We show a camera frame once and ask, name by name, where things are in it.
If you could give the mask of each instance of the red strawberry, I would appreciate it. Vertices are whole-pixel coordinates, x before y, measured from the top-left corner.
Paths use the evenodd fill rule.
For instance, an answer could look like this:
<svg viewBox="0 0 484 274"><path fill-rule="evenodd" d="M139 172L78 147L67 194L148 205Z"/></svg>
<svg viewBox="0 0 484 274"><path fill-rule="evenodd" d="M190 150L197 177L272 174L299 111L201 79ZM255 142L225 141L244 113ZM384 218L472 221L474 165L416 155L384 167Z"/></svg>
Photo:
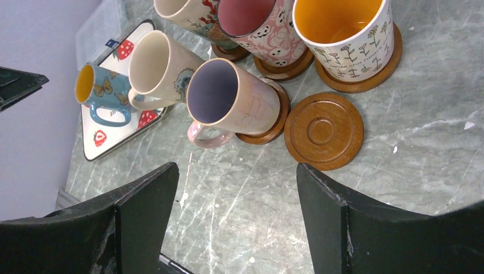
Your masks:
<svg viewBox="0 0 484 274"><path fill-rule="evenodd" d="M155 120L156 117L158 117L157 110L144 110L141 112L141 117L139 118L138 129L146 126L151 121Z"/></svg>
<svg viewBox="0 0 484 274"><path fill-rule="evenodd" d="M100 147L106 141L106 134L102 130L96 131L94 134L94 144Z"/></svg>
<svg viewBox="0 0 484 274"><path fill-rule="evenodd" d="M135 45L131 43L129 40L124 40L121 45L112 53L113 57L116 60L124 60L128 56L130 56L131 52L133 51Z"/></svg>

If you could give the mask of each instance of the tray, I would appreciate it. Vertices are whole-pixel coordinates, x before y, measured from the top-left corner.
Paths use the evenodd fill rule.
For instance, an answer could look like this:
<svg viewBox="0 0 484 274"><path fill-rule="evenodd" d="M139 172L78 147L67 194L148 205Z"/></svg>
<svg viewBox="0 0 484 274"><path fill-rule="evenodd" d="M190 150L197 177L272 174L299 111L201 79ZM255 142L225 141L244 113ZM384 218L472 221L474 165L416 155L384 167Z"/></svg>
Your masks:
<svg viewBox="0 0 484 274"><path fill-rule="evenodd" d="M141 38L148 32L155 29L155 24L151 20L143 21L135 30L128 35L128 37L118 44L117 48L113 50L104 60L98 65L118 72L120 74L128 75L128 67L131 60L131 55L126 51L122 51L126 46L131 52ZM154 98L146 97L144 100L154 100ZM159 121L165 114L166 108L160 108L152 111L137 111L131 114L131 122L123 127L106 127L97 124L91 119L89 115L89 107L81 105L82 117L82 136L84 156L86 160L93 161L98 159L115 148L121 146L123 143L133 138L137 134L148 129L151 125ZM106 110L100 108L98 115L106 120L114 122L124 121L122 114L116 111Z"/></svg>

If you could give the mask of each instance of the table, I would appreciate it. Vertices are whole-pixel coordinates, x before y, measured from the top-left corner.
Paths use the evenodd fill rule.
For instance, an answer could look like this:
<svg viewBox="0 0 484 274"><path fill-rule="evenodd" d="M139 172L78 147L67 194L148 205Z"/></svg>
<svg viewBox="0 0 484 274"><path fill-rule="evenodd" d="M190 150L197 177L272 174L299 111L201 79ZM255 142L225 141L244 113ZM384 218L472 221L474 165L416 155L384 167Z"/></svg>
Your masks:
<svg viewBox="0 0 484 274"><path fill-rule="evenodd" d="M146 18L209 57L209 43L158 17L150 0L126 0L134 28ZM429 215L484 199L484 6L480 0L395 0L402 61L380 87L345 95L365 124L365 142L329 176L377 200ZM238 63L257 76L252 58ZM292 106L330 91L314 66L281 83ZM177 104L164 120L94 162L79 124L66 190L80 200L126 184L169 162L180 167L162 252L195 273L313 273L284 137L253 146L234 139L202 150Z"/></svg>

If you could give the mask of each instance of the white wall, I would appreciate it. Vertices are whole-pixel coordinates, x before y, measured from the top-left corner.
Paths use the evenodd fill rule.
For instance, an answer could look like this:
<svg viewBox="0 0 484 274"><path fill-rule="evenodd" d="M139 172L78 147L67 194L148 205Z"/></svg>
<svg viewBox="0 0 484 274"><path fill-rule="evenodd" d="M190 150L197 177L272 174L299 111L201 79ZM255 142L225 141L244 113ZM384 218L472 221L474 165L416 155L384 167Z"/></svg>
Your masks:
<svg viewBox="0 0 484 274"><path fill-rule="evenodd" d="M80 113L74 35L100 2L1 1L0 66L43 74L50 82L0 112L0 220L55 209Z"/></svg>

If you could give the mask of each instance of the butterfly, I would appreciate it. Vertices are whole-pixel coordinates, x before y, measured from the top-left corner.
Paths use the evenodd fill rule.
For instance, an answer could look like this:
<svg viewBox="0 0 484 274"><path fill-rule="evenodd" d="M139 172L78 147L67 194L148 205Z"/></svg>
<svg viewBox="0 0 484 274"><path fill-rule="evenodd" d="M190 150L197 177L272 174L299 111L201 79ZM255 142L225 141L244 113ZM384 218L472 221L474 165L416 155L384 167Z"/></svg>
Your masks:
<svg viewBox="0 0 484 274"><path fill-rule="evenodd" d="M109 72L109 75L111 76L111 79L114 79L116 76L118 76L118 75L119 75L119 73L114 72L114 71L110 71L110 72Z"/></svg>
<svg viewBox="0 0 484 274"><path fill-rule="evenodd" d="M119 100L119 102L125 106L128 105L129 103L129 100L128 100L128 96L127 95L124 95L124 94L121 94L121 93L115 93L114 96L116 96L116 98Z"/></svg>
<svg viewBox="0 0 484 274"><path fill-rule="evenodd" d="M102 86L98 84L94 84L94 94L96 94L97 97L103 97L104 93L107 93L107 94L112 93L111 82L109 82L108 77L105 77L104 83Z"/></svg>

